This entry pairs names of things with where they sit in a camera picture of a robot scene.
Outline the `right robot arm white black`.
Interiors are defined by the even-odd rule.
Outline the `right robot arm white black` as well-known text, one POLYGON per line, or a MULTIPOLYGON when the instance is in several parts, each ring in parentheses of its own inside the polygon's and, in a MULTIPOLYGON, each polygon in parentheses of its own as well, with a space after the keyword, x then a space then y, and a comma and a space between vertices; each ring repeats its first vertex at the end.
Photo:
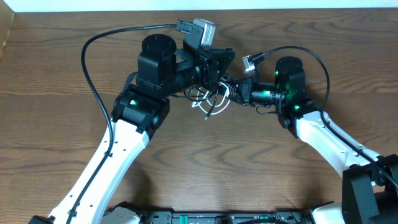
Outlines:
POLYGON ((301 223, 397 223, 397 154, 383 156, 357 142, 307 96, 303 63, 282 57, 274 83, 259 81, 263 54, 243 57, 247 78, 234 82, 242 105, 275 107, 280 125, 312 146, 342 178, 341 203, 302 214, 301 223))

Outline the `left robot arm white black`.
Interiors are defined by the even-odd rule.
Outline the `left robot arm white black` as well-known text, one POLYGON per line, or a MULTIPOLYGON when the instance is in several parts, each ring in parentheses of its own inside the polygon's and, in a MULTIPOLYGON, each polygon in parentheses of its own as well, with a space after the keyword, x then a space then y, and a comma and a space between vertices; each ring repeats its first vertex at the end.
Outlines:
POLYGON ((182 49, 167 35, 146 37, 138 71, 115 99, 102 142, 83 173, 49 216, 35 215, 30 222, 100 223, 127 170, 168 115, 170 96, 195 85, 217 89, 235 52, 210 45, 201 34, 186 35, 182 49))

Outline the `black usb cable thin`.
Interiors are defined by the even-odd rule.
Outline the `black usb cable thin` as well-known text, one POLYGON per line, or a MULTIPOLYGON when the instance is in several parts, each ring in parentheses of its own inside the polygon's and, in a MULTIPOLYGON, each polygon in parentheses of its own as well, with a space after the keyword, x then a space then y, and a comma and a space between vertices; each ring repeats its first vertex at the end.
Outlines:
POLYGON ((212 98, 210 103, 207 101, 201 102, 200 104, 196 104, 192 102, 192 108, 199 108, 204 112, 205 120, 207 120, 210 116, 220 114, 223 112, 230 104, 231 100, 227 98, 212 98))

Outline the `black usb cable thick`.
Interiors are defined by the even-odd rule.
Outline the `black usb cable thick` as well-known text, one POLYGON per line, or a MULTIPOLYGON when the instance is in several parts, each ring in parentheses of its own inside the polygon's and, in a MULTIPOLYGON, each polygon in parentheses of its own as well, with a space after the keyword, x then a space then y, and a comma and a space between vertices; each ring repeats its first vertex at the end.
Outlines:
POLYGON ((202 87, 194 85, 183 91, 183 97, 188 100, 195 102, 197 105, 201 102, 207 101, 214 98, 227 98, 230 99, 232 96, 236 96, 236 88, 234 86, 234 80, 231 74, 225 72, 224 75, 217 82, 215 90, 203 91, 202 87))

